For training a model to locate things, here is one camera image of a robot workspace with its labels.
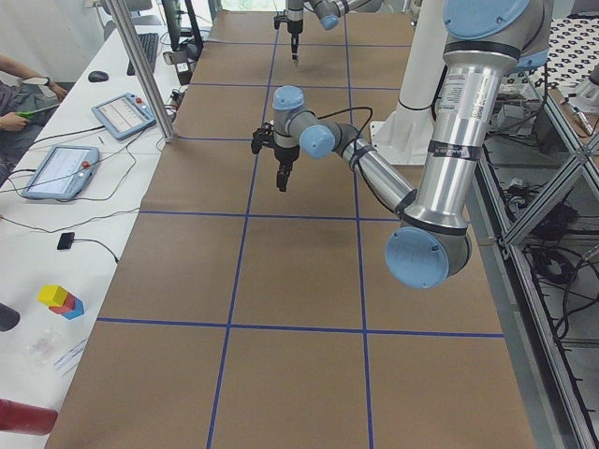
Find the tablet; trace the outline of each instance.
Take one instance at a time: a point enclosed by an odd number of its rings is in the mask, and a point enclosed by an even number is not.
[[[122,94],[92,108],[96,118],[117,140],[156,123],[150,107],[133,94]]]
[[[29,199],[72,199],[94,174],[99,155],[96,147],[54,145],[21,195]]]

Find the green pen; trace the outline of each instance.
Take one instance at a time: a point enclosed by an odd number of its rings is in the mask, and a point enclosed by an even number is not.
[[[54,108],[58,108],[60,106],[60,103],[57,103],[55,105],[52,106],[47,106],[45,108],[40,108],[40,109],[36,109],[36,110],[25,110],[23,112],[15,112],[19,117],[23,117],[24,119],[31,119],[34,115],[36,115],[38,112],[43,112],[44,110],[50,110],[50,109],[54,109]]]

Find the person's arm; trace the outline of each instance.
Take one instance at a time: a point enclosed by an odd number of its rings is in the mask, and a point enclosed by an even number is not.
[[[0,54],[0,70],[12,75],[13,77],[23,78],[27,80],[29,78],[42,77],[35,70],[29,68],[27,65],[21,64],[14,59]],[[56,84],[54,81],[50,81],[48,87],[58,97],[58,101],[63,101],[66,97],[66,90]]]
[[[29,121],[15,112],[9,112],[0,117],[0,131],[18,133],[29,123]]]

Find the person's hand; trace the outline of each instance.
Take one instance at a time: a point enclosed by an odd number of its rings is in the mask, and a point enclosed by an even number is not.
[[[11,133],[18,133],[29,123],[29,121],[14,112],[0,117],[0,129]]]
[[[53,91],[58,97],[58,101],[62,102],[66,97],[66,90],[56,84],[54,81],[50,81],[48,87],[51,91]]]

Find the keyboard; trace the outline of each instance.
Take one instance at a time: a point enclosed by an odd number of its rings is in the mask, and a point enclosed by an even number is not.
[[[156,55],[158,54],[158,45],[160,36],[158,33],[141,33],[138,35],[139,42],[141,43],[141,47],[143,48],[143,52],[148,59],[148,63],[150,63],[150,68],[152,69],[152,73],[154,68],[156,67]],[[127,68],[127,75],[135,75],[135,68],[133,64],[129,60],[129,67]]]

